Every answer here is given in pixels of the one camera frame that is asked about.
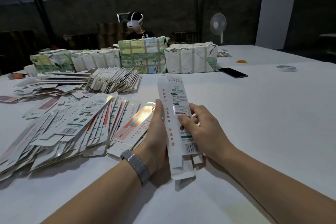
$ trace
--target white tape ring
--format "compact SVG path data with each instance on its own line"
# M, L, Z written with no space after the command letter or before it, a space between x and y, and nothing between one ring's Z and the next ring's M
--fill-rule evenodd
M276 66L281 72L295 72L296 67L293 66Z

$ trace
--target table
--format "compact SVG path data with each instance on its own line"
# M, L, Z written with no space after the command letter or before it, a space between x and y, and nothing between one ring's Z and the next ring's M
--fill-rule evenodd
M218 63L249 77L183 74L189 101L205 105L239 149L336 199L335 65L251 45L221 48L233 57L219 58ZM249 63L235 63L239 59ZM297 71L276 69L284 64ZM144 75L138 93L127 98L139 99L142 105L154 101L160 76ZM8 94L16 83L0 78L0 94ZM0 103L0 154L27 124L22 113L35 104ZM15 174L15 179L0 183L1 222L41 222L117 163L107 156L74 158L29 177ZM189 184L148 184L124 223L275 222L237 183L207 162Z

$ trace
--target black shirt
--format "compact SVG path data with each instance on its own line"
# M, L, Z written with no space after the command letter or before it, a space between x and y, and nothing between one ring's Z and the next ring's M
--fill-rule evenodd
M132 32L127 35L126 40L131 40L131 39L141 39L141 38L149 38L149 37L154 37L154 34L149 31L144 31L143 34L137 34L137 32Z

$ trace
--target black phone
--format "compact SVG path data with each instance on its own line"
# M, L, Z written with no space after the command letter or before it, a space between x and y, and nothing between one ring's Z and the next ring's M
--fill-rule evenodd
M234 70L232 68L226 67L226 68L220 68L218 71L226 73L234 78L243 78L243 77L248 77L247 74L243 74L237 70Z

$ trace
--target barcode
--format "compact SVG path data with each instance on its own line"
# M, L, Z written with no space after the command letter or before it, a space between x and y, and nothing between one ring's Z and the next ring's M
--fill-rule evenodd
M77 130L78 130L78 128L66 128L62 131L62 134L73 135L74 133L76 133Z
M187 153L197 152L198 151L196 143L187 143L187 144L185 144L185 149L186 149Z

